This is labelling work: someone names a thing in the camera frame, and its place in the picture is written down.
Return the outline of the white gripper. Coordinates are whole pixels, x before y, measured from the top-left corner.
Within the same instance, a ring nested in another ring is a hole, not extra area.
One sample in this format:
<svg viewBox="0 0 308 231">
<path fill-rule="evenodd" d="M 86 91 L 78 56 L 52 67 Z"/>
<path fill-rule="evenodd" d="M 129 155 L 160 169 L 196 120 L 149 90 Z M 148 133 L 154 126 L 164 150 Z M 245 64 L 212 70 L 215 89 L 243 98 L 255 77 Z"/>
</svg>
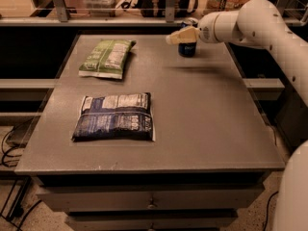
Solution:
<svg viewBox="0 0 308 231">
<path fill-rule="evenodd" d="M 198 38 L 205 43 L 235 41 L 240 38 L 238 15 L 237 11 L 208 13 L 199 20 L 199 30 L 193 26 L 181 28 L 166 36 L 166 42 L 167 44 L 195 43 Z"/>
</svg>

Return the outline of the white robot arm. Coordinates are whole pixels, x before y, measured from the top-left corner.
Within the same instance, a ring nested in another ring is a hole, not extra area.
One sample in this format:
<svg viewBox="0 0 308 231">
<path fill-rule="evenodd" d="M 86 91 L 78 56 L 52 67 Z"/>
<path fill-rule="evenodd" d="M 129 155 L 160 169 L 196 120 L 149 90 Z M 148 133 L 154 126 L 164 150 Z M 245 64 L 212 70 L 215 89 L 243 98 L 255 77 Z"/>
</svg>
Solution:
<svg viewBox="0 0 308 231">
<path fill-rule="evenodd" d="M 266 49 L 308 105 L 308 44 L 294 34 L 268 0 L 203 16 L 166 37 L 169 44 L 231 42 Z M 280 183 L 272 231 L 308 231 L 308 141 L 290 157 Z"/>
</svg>

